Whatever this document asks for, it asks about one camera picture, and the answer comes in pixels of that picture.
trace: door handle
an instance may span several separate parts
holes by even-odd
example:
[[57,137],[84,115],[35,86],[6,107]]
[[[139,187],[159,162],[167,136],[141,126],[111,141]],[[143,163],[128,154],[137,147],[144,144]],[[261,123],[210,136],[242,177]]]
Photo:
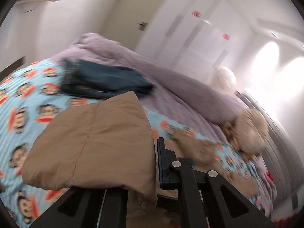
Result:
[[144,31],[148,23],[142,22],[142,23],[137,23],[139,25],[139,30]]

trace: lavender blanket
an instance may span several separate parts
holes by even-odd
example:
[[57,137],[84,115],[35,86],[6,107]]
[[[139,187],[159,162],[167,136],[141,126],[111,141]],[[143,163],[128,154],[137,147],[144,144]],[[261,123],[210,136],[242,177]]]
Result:
[[143,105],[215,141],[226,142],[220,126],[226,121],[232,123],[237,114],[247,108],[233,97],[217,93],[199,81],[160,67],[97,33],[83,34],[68,49],[51,59],[57,62],[83,59],[134,68],[155,85],[152,94],[140,100]]

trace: white wardrobe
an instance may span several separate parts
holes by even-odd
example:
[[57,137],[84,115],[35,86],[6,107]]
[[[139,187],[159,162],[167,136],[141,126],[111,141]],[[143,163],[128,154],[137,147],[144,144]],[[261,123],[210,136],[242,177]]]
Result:
[[166,0],[136,52],[205,82],[212,68],[236,64],[253,34],[227,0]]

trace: black bracket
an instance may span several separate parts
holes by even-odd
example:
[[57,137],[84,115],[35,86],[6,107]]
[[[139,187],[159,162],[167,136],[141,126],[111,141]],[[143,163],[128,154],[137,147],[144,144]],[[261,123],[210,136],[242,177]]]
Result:
[[139,30],[144,31],[148,23],[142,22],[142,23],[137,23],[139,25]]
[[125,228],[128,191],[70,188],[30,228]]
[[157,146],[160,185],[178,190],[182,228],[276,227],[218,172],[200,172],[178,161],[163,138]]

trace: headboard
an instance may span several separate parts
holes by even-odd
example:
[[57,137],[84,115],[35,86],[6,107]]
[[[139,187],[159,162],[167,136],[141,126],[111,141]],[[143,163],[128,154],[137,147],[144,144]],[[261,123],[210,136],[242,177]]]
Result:
[[239,98],[249,108],[259,110],[268,123],[268,145],[262,157],[278,191],[274,208],[288,196],[292,196],[293,208],[297,208],[297,190],[304,183],[304,167],[297,150],[284,128],[275,122],[249,93],[243,91]]

